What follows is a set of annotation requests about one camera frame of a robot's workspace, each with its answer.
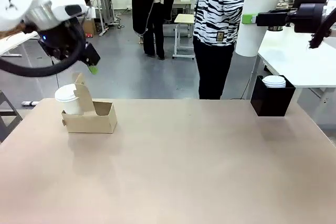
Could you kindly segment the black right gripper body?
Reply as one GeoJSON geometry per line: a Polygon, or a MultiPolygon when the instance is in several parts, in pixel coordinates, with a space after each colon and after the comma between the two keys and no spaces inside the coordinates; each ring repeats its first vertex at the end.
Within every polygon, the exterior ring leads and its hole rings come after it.
{"type": "Polygon", "coordinates": [[[291,8],[287,22],[294,24],[295,33],[314,34],[322,23],[325,3],[305,3],[291,8]]]}

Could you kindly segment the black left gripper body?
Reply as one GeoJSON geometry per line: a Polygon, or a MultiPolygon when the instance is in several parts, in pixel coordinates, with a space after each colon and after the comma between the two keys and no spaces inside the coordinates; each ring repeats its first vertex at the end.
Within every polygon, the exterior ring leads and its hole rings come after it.
{"type": "Polygon", "coordinates": [[[78,18],[71,18],[49,30],[38,31],[39,44],[45,53],[58,60],[71,56],[77,46],[82,53],[86,38],[78,18]]]}

